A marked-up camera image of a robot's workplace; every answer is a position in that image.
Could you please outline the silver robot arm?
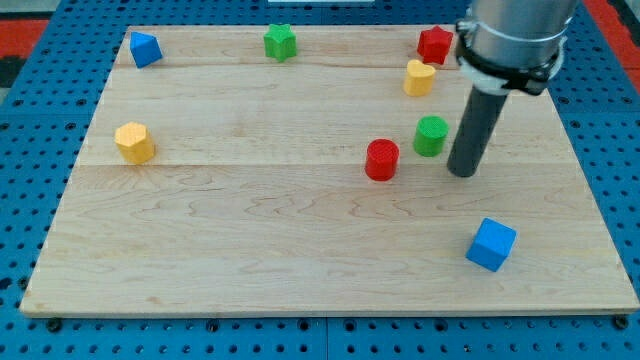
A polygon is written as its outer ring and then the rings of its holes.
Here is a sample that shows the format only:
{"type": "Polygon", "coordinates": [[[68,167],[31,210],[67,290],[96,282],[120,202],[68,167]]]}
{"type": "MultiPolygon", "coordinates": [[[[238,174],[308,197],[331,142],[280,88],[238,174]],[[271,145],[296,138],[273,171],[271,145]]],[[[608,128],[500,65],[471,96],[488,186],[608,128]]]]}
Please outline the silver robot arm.
{"type": "Polygon", "coordinates": [[[455,24],[455,57],[475,89],[537,96],[564,61],[577,0],[473,0],[455,24]]]}

